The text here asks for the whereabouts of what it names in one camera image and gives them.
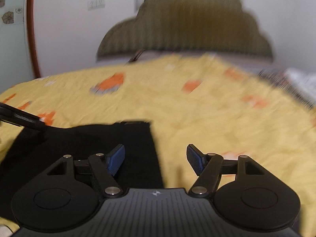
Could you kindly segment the white wall socket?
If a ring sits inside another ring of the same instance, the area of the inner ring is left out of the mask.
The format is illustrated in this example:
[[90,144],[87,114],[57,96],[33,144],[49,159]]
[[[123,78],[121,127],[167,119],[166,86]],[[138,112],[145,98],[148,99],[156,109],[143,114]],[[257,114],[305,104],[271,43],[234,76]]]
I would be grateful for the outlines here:
[[88,11],[103,8],[105,8],[105,0],[90,0],[87,3]]

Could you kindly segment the black pants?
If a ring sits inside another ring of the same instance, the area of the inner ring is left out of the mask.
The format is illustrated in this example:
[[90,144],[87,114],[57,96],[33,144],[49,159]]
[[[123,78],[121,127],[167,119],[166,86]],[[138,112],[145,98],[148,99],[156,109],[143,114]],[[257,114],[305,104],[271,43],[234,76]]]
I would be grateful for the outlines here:
[[114,176],[123,188],[164,187],[150,124],[122,121],[112,125],[86,125],[36,131],[24,128],[1,161],[1,217],[13,221],[11,199],[31,179],[64,155],[75,160],[125,147],[125,159]]

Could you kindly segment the yellow carrot print quilt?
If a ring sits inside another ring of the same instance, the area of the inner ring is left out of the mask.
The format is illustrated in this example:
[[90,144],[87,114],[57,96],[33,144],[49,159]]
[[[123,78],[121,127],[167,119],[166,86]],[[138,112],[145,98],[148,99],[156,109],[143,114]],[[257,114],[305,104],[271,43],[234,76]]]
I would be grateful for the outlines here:
[[228,159],[247,154],[299,195],[302,235],[315,236],[315,110],[219,58],[171,55],[63,73],[17,84],[1,101],[62,128],[150,122],[169,188],[196,179],[190,143]]

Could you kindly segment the patterned clothes pile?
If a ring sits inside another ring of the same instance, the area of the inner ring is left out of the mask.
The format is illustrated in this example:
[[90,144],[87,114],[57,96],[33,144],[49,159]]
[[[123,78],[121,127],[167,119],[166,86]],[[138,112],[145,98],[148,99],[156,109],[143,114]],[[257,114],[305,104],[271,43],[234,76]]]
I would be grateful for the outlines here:
[[268,82],[275,88],[281,89],[297,102],[303,104],[309,110],[315,108],[315,99],[305,93],[303,90],[300,90],[295,84],[292,84],[283,72],[261,70],[258,73],[258,78]]

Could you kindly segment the brown wooden door frame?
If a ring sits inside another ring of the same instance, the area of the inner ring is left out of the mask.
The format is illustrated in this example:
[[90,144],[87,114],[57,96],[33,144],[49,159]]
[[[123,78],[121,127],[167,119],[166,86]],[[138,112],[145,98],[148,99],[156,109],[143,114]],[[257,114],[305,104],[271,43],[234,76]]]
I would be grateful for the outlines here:
[[34,77],[40,78],[41,72],[36,51],[35,30],[34,30],[34,0],[26,0],[26,33],[29,47],[29,56],[32,64]]

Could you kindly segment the floral wardrobe door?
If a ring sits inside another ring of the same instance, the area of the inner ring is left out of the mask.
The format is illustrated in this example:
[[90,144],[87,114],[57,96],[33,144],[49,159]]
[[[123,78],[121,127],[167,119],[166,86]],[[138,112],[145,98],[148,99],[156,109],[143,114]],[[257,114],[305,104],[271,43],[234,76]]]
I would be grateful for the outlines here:
[[26,30],[27,0],[1,0],[1,92],[34,79]]

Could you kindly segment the olive padded headboard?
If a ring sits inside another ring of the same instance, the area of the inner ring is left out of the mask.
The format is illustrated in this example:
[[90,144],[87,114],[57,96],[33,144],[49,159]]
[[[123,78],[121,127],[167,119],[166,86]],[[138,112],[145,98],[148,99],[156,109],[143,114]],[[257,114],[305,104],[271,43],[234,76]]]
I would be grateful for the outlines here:
[[97,58],[139,50],[219,51],[273,58],[241,0],[145,0],[137,15],[107,31]]

